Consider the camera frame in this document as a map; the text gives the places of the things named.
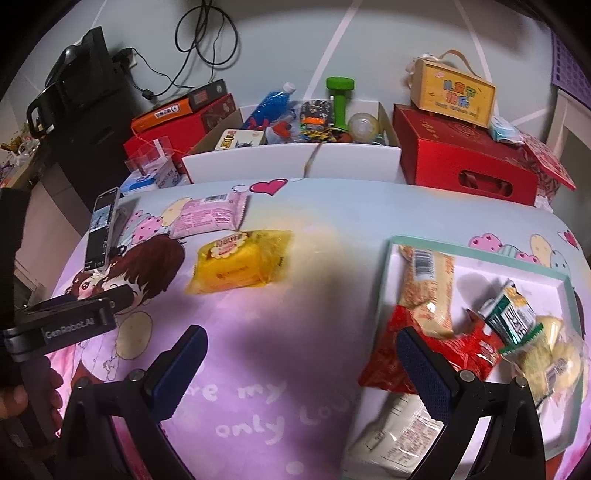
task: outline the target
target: water bottle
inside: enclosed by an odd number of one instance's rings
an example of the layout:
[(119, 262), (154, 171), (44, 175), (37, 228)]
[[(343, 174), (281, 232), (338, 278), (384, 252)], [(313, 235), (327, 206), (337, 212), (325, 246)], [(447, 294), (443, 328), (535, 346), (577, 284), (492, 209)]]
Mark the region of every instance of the water bottle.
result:
[(278, 92), (269, 92), (261, 103), (255, 108), (254, 112), (244, 125), (243, 130), (265, 130), (271, 122), (277, 120), (287, 111), (287, 105), (290, 101), (290, 95), (296, 91), (293, 83), (287, 82), (283, 90)]

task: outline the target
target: smartphone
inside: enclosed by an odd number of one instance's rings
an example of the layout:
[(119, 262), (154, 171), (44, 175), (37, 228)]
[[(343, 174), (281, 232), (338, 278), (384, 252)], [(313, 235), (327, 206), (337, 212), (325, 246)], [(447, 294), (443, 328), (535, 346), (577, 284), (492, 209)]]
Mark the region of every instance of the smartphone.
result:
[(113, 224), (117, 212), (119, 188), (101, 193), (95, 201), (90, 218), (88, 245), (86, 245), (86, 259), (84, 270), (104, 271), (109, 266), (111, 251), (111, 237)]

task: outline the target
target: blue gripper pad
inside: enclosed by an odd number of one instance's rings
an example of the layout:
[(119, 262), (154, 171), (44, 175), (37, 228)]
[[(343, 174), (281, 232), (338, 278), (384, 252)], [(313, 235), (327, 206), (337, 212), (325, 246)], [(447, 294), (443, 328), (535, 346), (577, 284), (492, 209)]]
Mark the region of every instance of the blue gripper pad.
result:
[(205, 329), (191, 325), (174, 346), (162, 352), (147, 372), (145, 389), (152, 399), (152, 418), (173, 416), (207, 354)]
[(453, 397), (459, 391), (451, 365), (434, 353), (412, 327), (398, 332), (396, 352), (431, 418), (447, 425)]

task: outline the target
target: phone screen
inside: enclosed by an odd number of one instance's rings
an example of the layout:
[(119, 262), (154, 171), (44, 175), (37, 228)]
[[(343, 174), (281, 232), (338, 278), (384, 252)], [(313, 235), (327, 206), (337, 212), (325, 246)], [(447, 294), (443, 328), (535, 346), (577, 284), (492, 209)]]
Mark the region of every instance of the phone screen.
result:
[(102, 268), (106, 265), (109, 245), (109, 230), (113, 221), (113, 213), (119, 198), (119, 189), (101, 193), (95, 202), (90, 218), (88, 245), (84, 270)]

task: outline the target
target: white snack package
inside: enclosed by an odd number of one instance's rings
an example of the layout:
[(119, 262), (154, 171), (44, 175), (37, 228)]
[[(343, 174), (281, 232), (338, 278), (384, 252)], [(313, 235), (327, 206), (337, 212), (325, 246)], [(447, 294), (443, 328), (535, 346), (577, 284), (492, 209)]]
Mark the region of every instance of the white snack package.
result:
[(443, 423), (429, 416), (418, 395), (391, 394), (379, 419), (367, 426), (349, 454), (408, 477), (442, 428)]

